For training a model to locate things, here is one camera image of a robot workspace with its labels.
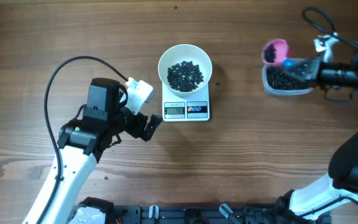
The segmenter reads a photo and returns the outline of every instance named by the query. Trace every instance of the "white digital scale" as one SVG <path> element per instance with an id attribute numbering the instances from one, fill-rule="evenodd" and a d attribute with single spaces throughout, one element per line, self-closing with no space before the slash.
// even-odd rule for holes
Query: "white digital scale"
<path id="1" fill-rule="evenodd" d="M 166 122 L 209 120 L 208 83 L 187 97 L 176 96 L 162 84 L 162 114 Z"/>

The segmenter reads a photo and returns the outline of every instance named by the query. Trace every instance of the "wood grain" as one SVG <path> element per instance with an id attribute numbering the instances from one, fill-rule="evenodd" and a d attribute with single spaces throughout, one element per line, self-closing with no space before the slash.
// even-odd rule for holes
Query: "wood grain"
<path id="1" fill-rule="evenodd" d="M 326 173 L 332 153 L 358 130 L 358 95 L 351 105 L 325 101 L 318 90 L 276 98 L 264 93 L 261 82 L 260 49 L 270 39 L 287 39 L 294 57 L 314 56 L 312 40 L 319 33 L 300 16 L 310 4 L 0 5 L 0 223 L 24 219 L 49 172 L 53 148 L 44 121 L 44 91 L 54 69 L 77 55 L 102 58 L 127 77 L 156 87 L 144 114 L 161 114 L 157 64 L 169 47 L 197 45 L 214 66 L 210 121 L 163 123 L 147 143 L 123 134 L 122 144 L 105 151 L 77 202 L 92 196 L 118 205 L 271 203 Z M 313 4 L 332 15 L 342 36 L 357 40 L 358 1 Z M 337 61 L 347 62 L 353 50 L 338 44 L 335 53 Z M 86 102 L 94 77 L 118 79 L 86 60 L 59 73 L 49 99 L 56 136 Z M 358 223 L 358 207 L 345 205 L 333 217 L 335 223 Z"/>

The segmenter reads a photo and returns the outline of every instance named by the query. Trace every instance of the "pink scoop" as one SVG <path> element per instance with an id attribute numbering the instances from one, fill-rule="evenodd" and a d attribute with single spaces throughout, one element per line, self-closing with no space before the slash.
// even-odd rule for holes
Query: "pink scoop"
<path id="1" fill-rule="evenodd" d="M 274 59 L 274 62 L 266 62 L 265 61 L 265 50 L 267 47 L 269 47 L 271 44 L 273 44 L 274 48 L 276 49 L 276 57 Z M 283 61 L 285 61 L 290 53 L 290 47 L 288 46 L 286 40 L 284 39 L 274 39 L 265 44 L 265 46 L 262 49 L 262 60 L 267 65 L 273 65 L 273 66 L 280 66 L 282 65 Z"/>

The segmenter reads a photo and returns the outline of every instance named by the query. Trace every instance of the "clear plastic container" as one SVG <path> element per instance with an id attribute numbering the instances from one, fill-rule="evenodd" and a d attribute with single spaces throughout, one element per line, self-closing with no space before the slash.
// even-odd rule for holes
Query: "clear plastic container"
<path id="1" fill-rule="evenodd" d="M 291 58 L 291 60 L 293 60 L 294 62 L 301 62 L 304 59 L 301 58 Z M 311 92 L 313 89 L 312 88 L 307 88 L 304 90 L 276 90 L 273 89 L 269 83 L 267 82 L 267 74 L 266 74 L 266 69 L 269 67 L 270 65 L 264 65 L 262 67 L 262 81 L 264 83 L 264 87 L 265 87 L 265 93 L 268 95 L 273 95 L 273 96 L 295 96 L 295 95 L 301 95 L 301 94 L 305 94 L 305 93 L 309 93 Z"/>

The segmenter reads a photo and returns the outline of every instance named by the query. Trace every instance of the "bowl of black beans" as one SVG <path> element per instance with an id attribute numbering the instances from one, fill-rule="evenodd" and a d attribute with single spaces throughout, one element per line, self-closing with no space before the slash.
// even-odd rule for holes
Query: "bowl of black beans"
<path id="1" fill-rule="evenodd" d="M 291 58 L 294 62 L 303 59 Z M 265 64 L 262 68 L 262 81 L 265 93 L 274 96 L 293 96 L 309 93 L 312 88 L 284 73 L 282 67 Z"/>
<path id="2" fill-rule="evenodd" d="M 161 56 L 158 74 L 171 92 L 186 97 L 208 84 L 212 75 L 212 62 L 201 48 L 180 44 Z"/>

